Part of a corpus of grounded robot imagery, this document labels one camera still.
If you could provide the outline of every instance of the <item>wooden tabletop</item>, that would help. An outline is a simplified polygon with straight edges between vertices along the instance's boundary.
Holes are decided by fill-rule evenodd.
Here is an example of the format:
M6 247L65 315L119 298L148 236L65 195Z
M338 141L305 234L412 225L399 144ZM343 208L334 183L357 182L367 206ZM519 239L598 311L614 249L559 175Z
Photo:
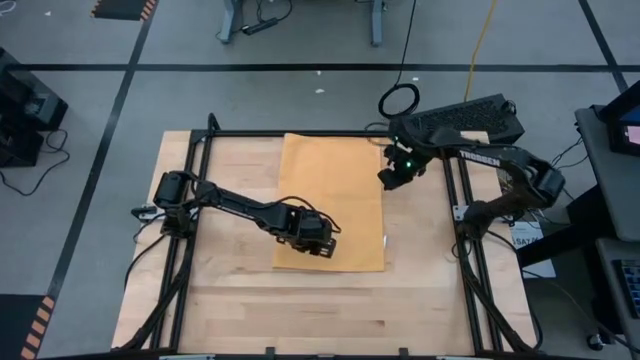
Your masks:
M149 202L163 172L183 169L188 139L188 132L164 134ZM207 180L272 201L282 143L280 137L215 138ZM501 195L495 169L470 163L469 172L476 199ZM424 176L382 196L388 239L381 273L273 269L274 247L282 245L252 222L204 209L179 351L262 354L273 346L279 354L396 355L406 347L413 355L473 354L460 270L450 252L455 237L442 162L432 161ZM136 254L158 237L159 228L158 222L144 231ZM504 224L496 223L492 230L510 238ZM113 346L129 340L155 306L168 243L149 252L131 273ZM490 235L484 249L496 305L533 345L515 255ZM169 309L164 345L172 319ZM490 349L486 326L483 330Z

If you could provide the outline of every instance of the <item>black keyboard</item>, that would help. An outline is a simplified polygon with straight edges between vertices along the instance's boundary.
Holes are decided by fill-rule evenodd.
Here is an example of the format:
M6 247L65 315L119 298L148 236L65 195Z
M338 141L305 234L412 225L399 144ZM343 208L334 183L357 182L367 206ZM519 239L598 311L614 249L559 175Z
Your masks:
M640 319L640 260L614 260L631 316Z
M403 119L418 132L448 127L458 131L485 131L495 142L513 143L524 133L502 95L493 95L410 115Z

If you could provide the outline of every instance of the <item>yellow envelope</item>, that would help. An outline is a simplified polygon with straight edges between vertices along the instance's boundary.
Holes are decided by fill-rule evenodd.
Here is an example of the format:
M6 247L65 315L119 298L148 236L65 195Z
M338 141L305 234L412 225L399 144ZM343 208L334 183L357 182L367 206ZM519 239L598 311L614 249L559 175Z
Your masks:
M280 162L280 197L295 195L331 216L331 259L277 246L273 266L323 271L384 271L380 148L363 138L286 134Z

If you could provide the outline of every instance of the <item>yellow cable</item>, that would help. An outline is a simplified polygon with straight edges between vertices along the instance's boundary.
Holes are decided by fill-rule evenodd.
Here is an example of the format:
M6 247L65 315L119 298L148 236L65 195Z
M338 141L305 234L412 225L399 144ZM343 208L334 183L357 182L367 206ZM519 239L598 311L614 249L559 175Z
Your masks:
M489 28L489 24L491 23L491 17L493 16L493 10L496 8L496 3L498 0L491 0L491 8L489 9L489 14L487 15L487 20L484 22L484 26L482 27L482 32L480 33L480 38L478 39L478 43L476 44L476 49L473 50L473 55L471 56L471 67L469 68L469 76L467 78L467 90L464 92L464 101L466 102L469 98L469 93L471 92L471 84L473 83L473 68L476 66L476 55L478 55L478 50L480 50L480 45L482 44L482 40L484 39L484 35L487 33L487 29Z

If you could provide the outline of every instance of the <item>gray floor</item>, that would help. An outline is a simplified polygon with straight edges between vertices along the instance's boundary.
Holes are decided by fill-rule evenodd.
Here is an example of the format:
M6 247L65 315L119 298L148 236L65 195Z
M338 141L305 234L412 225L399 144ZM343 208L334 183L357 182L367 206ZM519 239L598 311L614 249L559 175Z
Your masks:
M275 1L280 8L282 1ZM0 46L23 63L126 64L140 23L92 19L95 1L18 1L0 17ZM140 63L397 63L411 10L409 0L389 0L384 44L369 46L368 5L346 0L294 0L291 17L253 37L236 36L222 46L214 35L221 1L161 0ZM486 16L489 0L419 0L407 62L467 64ZM634 0L591 3L620 64L640 64ZM253 23L255 4L245 19ZM480 51L480 64L606 65L579 6L573 0L505 0ZM55 170L30 198L0 187L0 293L43 294L78 206L123 73L38 72L70 110L71 161ZM166 130L204 127L214 112L225 129L361 129L380 118L377 101L396 72L136 72L69 272L43 342L40 357L106 351L111 344L122 282L131 260L131 234L138 224L129 210L147 197L151 172ZM624 74L628 83L638 73ZM407 72L405 81L422 92L421 109L462 99L465 72ZM472 97L503 93L516 102L526 134L517 145L551 159L574 143L573 111L606 103L618 94L610 73L480 72ZM394 97L392 107L406 103ZM578 147L563 163L585 154ZM28 188L55 161L43 155L36 168L7 170L10 181ZM567 189L577 196L595 184L590 165L567 169ZM548 211L562 219L568 198ZM559 281L583 304L591 296L585 264L576 254L555 259ZM584 342L594 331L569 301L544 283L527 283L542 323L543 349L551 354L625 359L611 346L590 351Z

